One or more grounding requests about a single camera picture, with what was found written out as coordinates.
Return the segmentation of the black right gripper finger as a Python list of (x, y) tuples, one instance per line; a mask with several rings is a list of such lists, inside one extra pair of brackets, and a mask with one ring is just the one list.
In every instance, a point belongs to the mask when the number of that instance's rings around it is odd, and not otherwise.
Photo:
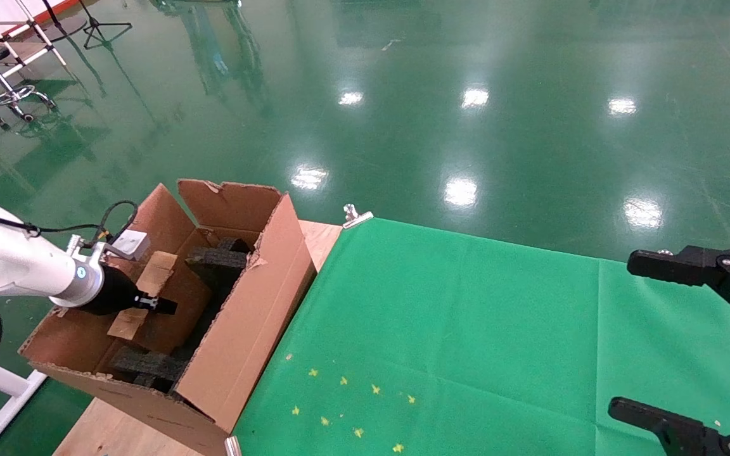
[(683, 415), (628, 398), (612, 398), (608, 415), (654, 433), (667, 455), (730, 455), (730, 434)]
[(630, 274), (685, 286), (707, 286), (730, 304), (730, 249), (685, 246), (671, 251), (636, 250), (627, 262)]

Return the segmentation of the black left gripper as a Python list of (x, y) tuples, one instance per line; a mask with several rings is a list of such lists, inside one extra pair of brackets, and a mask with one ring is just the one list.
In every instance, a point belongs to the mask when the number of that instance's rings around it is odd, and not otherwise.
[(139, 308), (157, 314), (174, 315), (179, 304), (168, 298), (143, 294), (127, 274), (111, 266), (102, 265), (103, 283), (94, 298), (80, 306), (82, 312), (93, 315), (112, 315), (130, 308)]

